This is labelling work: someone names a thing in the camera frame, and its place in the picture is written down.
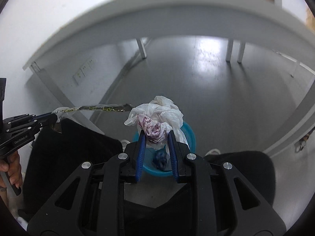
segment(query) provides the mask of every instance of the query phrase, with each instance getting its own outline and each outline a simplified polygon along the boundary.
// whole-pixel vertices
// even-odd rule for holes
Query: gray floor
[[[296,108],[289,73],[294,63],[247,44],[238,64],[236,44],[228,64],[226,45],[227,40],[204,37],[153,40],[146,49],[148,58],[125,75],[108,103],[137,106],[163,95],[195,132],[198,154],[213,148],[254,150]],[[136,129],[123,124],[127,117],[103,113],[97,126],[106,135],[131,140]]]
[[[255,150],[293,113],[314,75],[273,51],[246,45],[242,64],[226,63],[227,40],[205,37],[170,37],[152,40],[148,58],[135,64],[119,82],[108,103],[134,106],[156,95],[174,101],[196,135],[196,152],[212,148],[222,153]],[[128,139],[135,127],[123,123],[128,113],[103,113],[97,126],[106,135]],[[276,169],[274,209],[289,228],[315,191],[315,139],[303,153],[291,148],[273,158]],[[181,187],[172,177],[146,173],[140,183],[126,185],[125,198],[157,207]]]

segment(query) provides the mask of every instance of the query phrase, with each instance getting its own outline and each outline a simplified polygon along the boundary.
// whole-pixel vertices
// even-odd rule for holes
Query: black gripper frame
[[[128,157],[125,159],[117,154],[105,163],[80,164],[33,216],[27,232],[32,236],[45,235],[45,232],[59,236],[124,236],[124,183],[139,180],[137,175],[141,175],[141,171],[137,160],[145,149],[143,141],[146,143],[144,131],[141,131],[139,140],[126,146],[124,153]],[[73,198],[69,205],[71,193]]]
[[[8,163],[7,157],[32,142],[40,128],[53,126],[57,121],[57,115],[46,113],[39,116],[23,114],[2,120],[2,103],[4,101],[6,79],[0,78],[0,159]],[[12,196],[21,193],[21,187],[10,184],[7,172],[0,171],[0,175]]]
[[[282,236],[286,232],[285,224],[279,215],[235,166],[232,165],[231,169],[226,169],[223,166],[224,163],[210,164],[197,154],[194,154],[195,159],[188,159],[189,147],[177,142],[173,131],[169,133],[168,145],[169,149],[174,149],[174,152],[170,151],[170,155],[176,155],[171,159],[177,160],[177,163],[172,166],[173,176],[178,183],[191,183],[193,190],[190,235]],[[231,204],[231,213],[234,213],[233,225],[224,230],[217,228],[216,214],[219,210],[216,208],[218,209],[219,205],[217,198],[214,198],[213,189],[216,188],[212,184],[217,180],[223,180],[224,185],[227,186],[230,202],[223,201],[225,205]],[[246,193],[254,198],[256,205],[253,207],[244,207],[240,199],[241,193],[236,187],[239,182],[244,186]]]

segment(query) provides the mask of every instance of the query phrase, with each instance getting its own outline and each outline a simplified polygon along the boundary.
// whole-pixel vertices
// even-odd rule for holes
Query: wall outlet
[[[81,69],[79,69],[79,71],[77,71],[75,74],[74,74],[74,79],[76,80],[77,84],[79,85],[83,79],[84,79],[84,74],[82,72]]]
[[[93,69],[95,65],[95,59],[90,58],[87,63],[89,64],[90,68]]]
[[[80,69],[83,72],[84,76],[88,76],[89,72],[92,70],[88,63],[85,63],[83,66],[81,66]]]

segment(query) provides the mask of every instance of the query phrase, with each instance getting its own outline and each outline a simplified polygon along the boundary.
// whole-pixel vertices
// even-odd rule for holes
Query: black handle
[[[4,161],[9,164],[7,158],[4,158]],[[21,187],[17,188],[15,184],[11,185],[10,176],[7,172],[0,171],[0,175],[5,183],[5,186],[7,187],[7,191],[9,191],[13,196],[18,196],[21,194]]]
[[[4,91],[5,91],[6,82],[7,82],[6,78],[0,78],[0,132],[2,131],[2,127],[3,127],[2,102],[4,100]]]

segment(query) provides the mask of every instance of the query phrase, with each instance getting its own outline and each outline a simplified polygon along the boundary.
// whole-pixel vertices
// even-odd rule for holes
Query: blue trash bin
[[[183,126],[181,127],[181,130],[183,131],[183,133],[187,139],[187,143],[188,143],[190,152],[195,153],[195,151],[196,151],[196,138],[195,138],[195,134],[194,134],[192,128],[186,122],[183,122]],[[132,141],[136,142],[136,141],[138,141],[138,139],[139,139],[139,134],[138,134],[138,132],[136,132]],[[146,148],[145,149],[143,169],[153,176],[172,176],[173,175],[172,171],[158,170],[152,164],[152,159],[153,159],[155,152],[156,151],[153,148]]]

